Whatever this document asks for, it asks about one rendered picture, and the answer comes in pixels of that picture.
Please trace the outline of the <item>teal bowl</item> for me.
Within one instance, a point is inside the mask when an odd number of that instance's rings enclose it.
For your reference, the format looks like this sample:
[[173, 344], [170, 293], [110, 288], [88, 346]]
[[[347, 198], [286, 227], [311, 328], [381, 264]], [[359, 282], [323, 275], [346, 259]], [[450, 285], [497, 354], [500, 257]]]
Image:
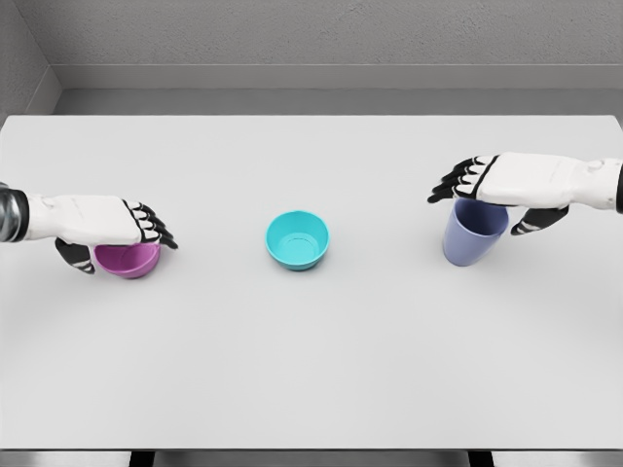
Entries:
[[325, 256], [330, 240], [327, 224], [304, 210], [279, 214], [265, 232], [268, 253], [281, 267], [293, 271], [315, 267]]

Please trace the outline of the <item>purple bowl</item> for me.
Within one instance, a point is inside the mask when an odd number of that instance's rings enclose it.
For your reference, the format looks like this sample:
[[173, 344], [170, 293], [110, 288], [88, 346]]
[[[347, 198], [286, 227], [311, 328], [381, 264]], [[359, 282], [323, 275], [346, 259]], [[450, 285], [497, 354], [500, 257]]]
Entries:
[[161, 246], [158, 243], [133, 245], [97, 245], [93, 249], [95, 259], [107, 272], [126, 279], [147, 275], [157, 265]]

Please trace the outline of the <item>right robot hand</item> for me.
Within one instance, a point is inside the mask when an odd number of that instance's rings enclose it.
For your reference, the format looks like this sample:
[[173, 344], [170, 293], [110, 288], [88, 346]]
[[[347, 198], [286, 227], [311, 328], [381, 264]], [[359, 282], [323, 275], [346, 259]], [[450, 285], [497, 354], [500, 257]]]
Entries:
[[579, 161], [562, 156], [506, 152], [459, 162], [431, 190], [429, 203], [466, 198], [527, 209], [513, 235], [551, 227], [568, 215]]

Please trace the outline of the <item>blue-violet cup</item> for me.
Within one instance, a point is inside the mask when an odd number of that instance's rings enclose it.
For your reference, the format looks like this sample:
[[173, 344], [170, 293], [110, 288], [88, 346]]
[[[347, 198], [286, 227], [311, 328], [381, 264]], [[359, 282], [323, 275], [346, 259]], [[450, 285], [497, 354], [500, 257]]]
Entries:
[[480, 261], [506, 231], [509, 215], [504, 206], [470, 198], [455, 201], [443, 237], [445, 258], [458, 267]]

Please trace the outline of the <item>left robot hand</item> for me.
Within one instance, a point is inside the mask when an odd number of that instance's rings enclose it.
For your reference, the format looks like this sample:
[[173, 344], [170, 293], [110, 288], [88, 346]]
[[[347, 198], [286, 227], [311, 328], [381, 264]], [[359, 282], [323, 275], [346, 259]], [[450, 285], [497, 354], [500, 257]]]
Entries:
[[98, 245], [158, 243], [177, 249], [173, 234], [148, 205], [115, 196], [54, 197], [55, 248], [74, 269], [95, 272], [91, 249]]

